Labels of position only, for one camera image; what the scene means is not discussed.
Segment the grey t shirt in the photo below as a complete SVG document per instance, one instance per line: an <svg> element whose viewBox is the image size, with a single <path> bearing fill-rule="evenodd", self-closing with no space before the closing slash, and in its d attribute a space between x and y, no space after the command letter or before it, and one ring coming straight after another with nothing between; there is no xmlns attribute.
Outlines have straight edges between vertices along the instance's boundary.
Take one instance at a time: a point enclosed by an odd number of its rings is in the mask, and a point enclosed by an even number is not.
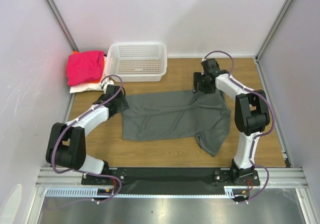
<svg viewBox="0 0 320 224"><path fill-rule="evenodd" d="M216 156L230 132L231 111L221 92L190 90L130 95L122 113L122 137L154 141L194 137Z"/></svg>

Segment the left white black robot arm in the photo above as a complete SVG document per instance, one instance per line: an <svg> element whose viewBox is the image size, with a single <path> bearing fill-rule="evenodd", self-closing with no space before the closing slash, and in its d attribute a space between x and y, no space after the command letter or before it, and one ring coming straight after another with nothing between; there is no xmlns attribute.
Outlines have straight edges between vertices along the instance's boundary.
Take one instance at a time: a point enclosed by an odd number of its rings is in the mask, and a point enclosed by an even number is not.
<svg viewBox="0 0 320 224"><path fill-rule="evenodd" d="M129 108L126 91L112 84L104 87L103 94L77 118L66 123L53 124L45 160L52 168L90 174L99 184L110 179L109 164L87 154L86 136L98 125Z"/></svg>

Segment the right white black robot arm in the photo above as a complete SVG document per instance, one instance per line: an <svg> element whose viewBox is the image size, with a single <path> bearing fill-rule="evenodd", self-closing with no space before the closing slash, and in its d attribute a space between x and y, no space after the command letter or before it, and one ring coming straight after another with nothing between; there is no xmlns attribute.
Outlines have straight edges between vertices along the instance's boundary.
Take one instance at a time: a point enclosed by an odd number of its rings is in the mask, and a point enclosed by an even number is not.
<svg viewBox="0 0 320 224"><path fill-rule="evenodd" d="M205 94L221 91L235 101L234 122L239 131L239 142L231 163L230 179L242 185L255 170L255 153L260 137L270 123L271 105L263 90L243 85L227 71L221 70L214 59L201 60L202 72L193 74L193 91Z"/></svg>

